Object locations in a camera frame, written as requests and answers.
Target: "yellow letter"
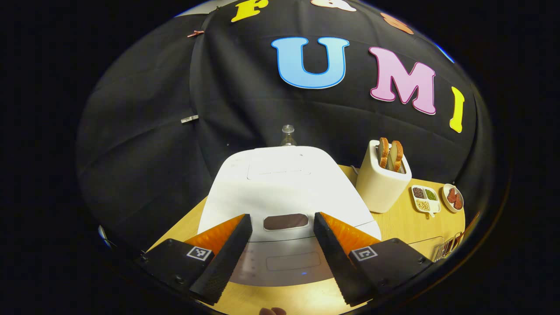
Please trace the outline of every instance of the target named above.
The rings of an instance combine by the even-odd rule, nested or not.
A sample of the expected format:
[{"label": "yellow letter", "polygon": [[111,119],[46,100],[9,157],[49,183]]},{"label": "yellow letter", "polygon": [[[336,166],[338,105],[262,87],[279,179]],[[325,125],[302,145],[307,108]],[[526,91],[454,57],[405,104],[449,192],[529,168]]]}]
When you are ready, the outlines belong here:
[{"label": "yellow letter", "polygon": [[463,102],[465,101],[465,97],[455,87],[451,87],[451,91],[455,95],[455,110],[453,110],[453,118],[449,121],[449,127],[455,130],[456,132],[461,133],[463,130],[463,126],[461,125],[461,121],[463,120]]},{"label": "yellow letter", "polygon": [[264,8],[268,5],[268,0],[248,0],[237,4],[237,15],[231,19],[232,22],[242,20],[246,17],[254,16],[259,14],[259,10],[255,10],[255,7]]}]

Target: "white tray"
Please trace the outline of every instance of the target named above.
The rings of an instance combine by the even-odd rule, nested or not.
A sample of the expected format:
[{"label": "white tray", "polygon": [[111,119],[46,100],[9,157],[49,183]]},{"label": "white tray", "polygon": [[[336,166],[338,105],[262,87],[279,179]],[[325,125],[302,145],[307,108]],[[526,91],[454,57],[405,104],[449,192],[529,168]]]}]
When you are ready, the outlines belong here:
[{"label": "white tray", "polygon": [[[419,188],[422,191],[422,196],[424,198],[418,198],[414,195],[414,189],[415,188]],[[426,195],[426,190],[429,190],[433,193],[434,196],[436,196],[436,200],[430,200],[428,199],[428,196]],[[410,193],[412,194],[412,197],[414,198],[414,207],[416,208],[416,210],[418,210],[419,212],[424,212],[424,213],[428,213],[430,214],[432,217],[435,217],[434,214],[438,213],[441,211],[441,204],[440,201],[438,199],[437,196],[437,192],[435,190],[433,190],[430,187],[426,187],[426,186],[419,186],[419,185],[412,185],[410,188]],[[418,201],[424,201],[428,203],[428,206],[430,208],[429,211],[420,209],[420,207],[418,206]]]}]

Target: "coffee beans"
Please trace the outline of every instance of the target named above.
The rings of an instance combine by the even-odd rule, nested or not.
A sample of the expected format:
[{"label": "coffee beans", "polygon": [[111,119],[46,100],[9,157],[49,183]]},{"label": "coffee beans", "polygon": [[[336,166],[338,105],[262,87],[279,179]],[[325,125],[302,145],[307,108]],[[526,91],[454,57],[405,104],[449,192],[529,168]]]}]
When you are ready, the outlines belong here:
[{"label": "coffee beans", "polygon": [[424,198],[424,193],[422,192],[422,190],[420,188],[414,187],[414,188],[412,188],[412,192],[414,193],[414,196],[416,198],[426,199],[426,198]]}]

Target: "blue letter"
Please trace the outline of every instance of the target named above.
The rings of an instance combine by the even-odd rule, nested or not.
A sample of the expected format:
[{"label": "blue letter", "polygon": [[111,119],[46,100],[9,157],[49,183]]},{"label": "blue letter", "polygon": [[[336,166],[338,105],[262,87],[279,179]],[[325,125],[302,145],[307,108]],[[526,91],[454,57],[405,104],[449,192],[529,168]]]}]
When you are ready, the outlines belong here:
[{"label": "blue letter", "polygon": [[302,89],[324,89],[337,85],[344,78],[346,61],[344,47],[348,40],[321,37],[319,44],[326,47],[328,67],[323,73],[310,73],[304,68],[304,45],[309,41],[303,37],[280,38],[272,42],[278,52],[278,72],[288,84]]}]

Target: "wooden table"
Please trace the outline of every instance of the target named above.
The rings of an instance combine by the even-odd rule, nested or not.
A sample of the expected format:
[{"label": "wooden table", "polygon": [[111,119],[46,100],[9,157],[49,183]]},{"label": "wooden table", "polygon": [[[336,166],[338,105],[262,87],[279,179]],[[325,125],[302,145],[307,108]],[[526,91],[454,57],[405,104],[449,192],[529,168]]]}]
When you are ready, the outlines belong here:
[{"label": "wooden table", "polygon": [[[355,186],[357,176],[352,168],[341,165],[340,168]],[[433,188],[438,194],[443,187],[443,184],[440,183],[412,179],[388,212],[384,214],[372,212],[373,218],[379,224],[383,240],[395,237],[407,243],[434,237],[443,237],[444,240],[447,240],[457,232],[465,230],[464,211],[458,213],[449,211],[441,202],[441,195],[439,195],[441,212],[435,214],[435,217],[416,211],[410,192],[412,185]],[[206,198],[179,220],[150,249],[168,238],[186,240],[195,236],[205,204]],[[430,251],[429,248],[415,248],[424,255]],[[286,310],[288,315],[327,315],[348,312],[364,304],[355,307],[346,305],[334,278],[331,278],[310,284],[277,287],[250,286],[229,282],[220,301],[214,306],[208,306],[231,315],[257,315],[263,307],[280,307]]]}]

